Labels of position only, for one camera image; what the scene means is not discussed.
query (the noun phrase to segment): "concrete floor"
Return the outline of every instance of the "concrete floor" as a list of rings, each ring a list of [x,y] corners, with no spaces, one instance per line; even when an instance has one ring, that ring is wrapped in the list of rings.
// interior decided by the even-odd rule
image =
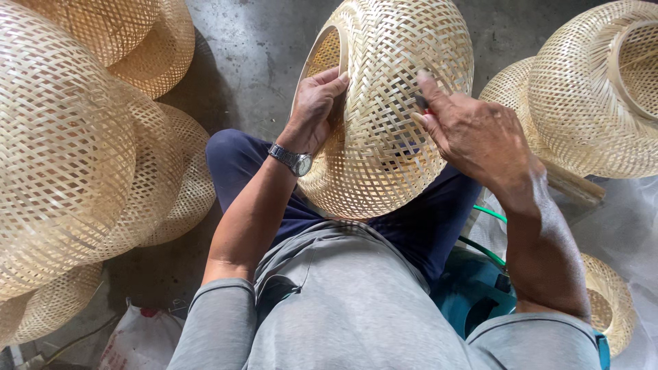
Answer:
[[[455,0],[475,52],[473,96],[507,65],[533,56],[575,15],[601,0]],[[325,20],[341,0],[187,0],[197,28],[194,59],[185,78],[159,99],[194,117],[210,133],[237,128],[273,140],[288,117],[299,73]],[[125,312],[173,309],[201,284],[205,258],[221,218],[217,203],[187,235],[161,246],[136,248],[105,262],[104,282],[85,310],[63,328],[23,346],[27,357],[57,348]],[[63,354],[52,369],[95,369],[109,327]]]

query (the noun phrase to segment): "hand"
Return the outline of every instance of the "hand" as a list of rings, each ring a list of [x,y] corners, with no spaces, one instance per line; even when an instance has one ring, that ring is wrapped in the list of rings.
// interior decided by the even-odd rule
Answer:
[[[338,76],[338,67],[304,78],[290,120],[276,143],[294,153],[315,153],[329,136],[327,117],[348,81],[347,72]]]
[[[418,115],[416,119],[448,163],[489,188],[501,201],[501,196],[504,198],[519,184],[527,184],[525,180],[545,174],[512,109],[461,93],[448,97],[423,70],[417,78],[423,96],[437,115]]]

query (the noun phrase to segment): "knee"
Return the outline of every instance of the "knee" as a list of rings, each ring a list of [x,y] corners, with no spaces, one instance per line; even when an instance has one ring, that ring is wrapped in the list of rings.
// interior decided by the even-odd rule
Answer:
[[[231,158],[236,152],[244,151],[249,145],[249,135],[233,128],[221,130],[213,135],[206,144],[206,158],[208,162],[217,158]]]

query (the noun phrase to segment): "bamboo lampshade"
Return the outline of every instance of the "bamboo lampshade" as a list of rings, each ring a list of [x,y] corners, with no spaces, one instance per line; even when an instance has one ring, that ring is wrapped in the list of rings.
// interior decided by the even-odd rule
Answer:
[[[41,338],[87,306],[101,284],[102,263],[78,266],[34,292],[10,344]]]
[[[124,207],[128,110],[105,67],[61,27],[0,0],[0,300],[82,262]]]
[[[157,104],[169,117],[182,146],[185,173],[174,207],[143,247],[156,246],[183,236],[198,223],[215,202],[215,187],[205,161],[205,146],[210,139],[197,121],[169,105]]]
[[[514,109],[517,117],[523,127],[523,133],[528,140],[528,145],[532,153],[539,158],[546,159],[560,167],[569,170],[581,177],[587,175],[586,172],[580,171],[577,167],[570,166],[562,162],[554,154],[537,133],[537,128],[532,122],[530,108],[528,106],[528,77],[534,57],[525,58],[513,63],[498,72],[480,93],[480,100],[502,104],[508,108]]]
[[[159,0],[14,0],[52,20],[110,66],[150,31]]]
[[[608,337],[610,356],[619,355],[630,343],[635,328],[635,309],[626,283],[610,266],[585,253],[585,285],[592,305],[592,327]]]
[[[0,347],[4,348],[20,325],[32,292],[0,302]]]
[[[559,28],[532,65],[530,114],[564,162],[612,178],[658,174],[658,5],[607,3]]]
[[[134,118],[135,177],[121,217],[87,263],[110,259],[140,245],[167,218],[183,176],[183,154],[167,115],[143,92],[122,83]]]
[[[185,1],[162,0],[153,29],[108,70],[155,99],[171,90],[188,71],[194,43],[194,25]]]
[[[383,215],[419,195],[445,161],[410,114],[421,111],[416,73],[429,69],[448,92],[471,93],[473,50],[450,0],[347,0],[324,25],[301,78],[348,71],[344,107],[299,187],[337,216]]]

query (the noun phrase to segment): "watch face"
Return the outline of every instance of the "watch face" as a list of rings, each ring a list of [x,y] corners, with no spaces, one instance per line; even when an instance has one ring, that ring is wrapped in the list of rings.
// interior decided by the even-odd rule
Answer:
[[[311,170],[313,158],[309,154],[304,154],[297,162],[297,177],[302,177]]]

